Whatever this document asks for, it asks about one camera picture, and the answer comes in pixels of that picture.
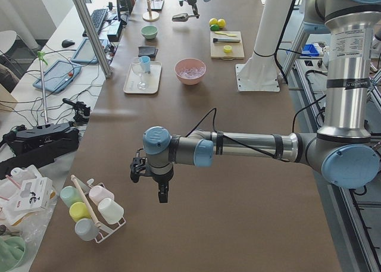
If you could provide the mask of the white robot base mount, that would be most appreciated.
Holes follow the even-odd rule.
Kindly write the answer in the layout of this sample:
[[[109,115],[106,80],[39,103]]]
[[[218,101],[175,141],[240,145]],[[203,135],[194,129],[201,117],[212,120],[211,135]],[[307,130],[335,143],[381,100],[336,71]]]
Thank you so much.
[[[295,0],[266,0],[251,58],[236,65],[240,92],[279,92],[276,51]]]

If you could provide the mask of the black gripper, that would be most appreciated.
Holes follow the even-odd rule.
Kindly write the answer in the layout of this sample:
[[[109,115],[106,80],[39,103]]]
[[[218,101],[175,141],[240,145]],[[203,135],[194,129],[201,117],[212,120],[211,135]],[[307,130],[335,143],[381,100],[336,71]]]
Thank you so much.
[[[159,183],[159,202],[168,202],[169,181],[174,175],[173,165],[169,164],[169,168],[165,167],[164,169],[152,167],[147,157],[140,157],[140,151],[142,150],[143,148],[139,148],[133,157],[132,163],[130,164],[130,178],[133,183],[137,183],[140,176],[152,177],[155,182]]]
[[[179,5],[182,7],[184,2],[187,2],[191,7],[192,11],[196,18],[199,18],[198,8],[197,8],[197,0],[179,0]]]

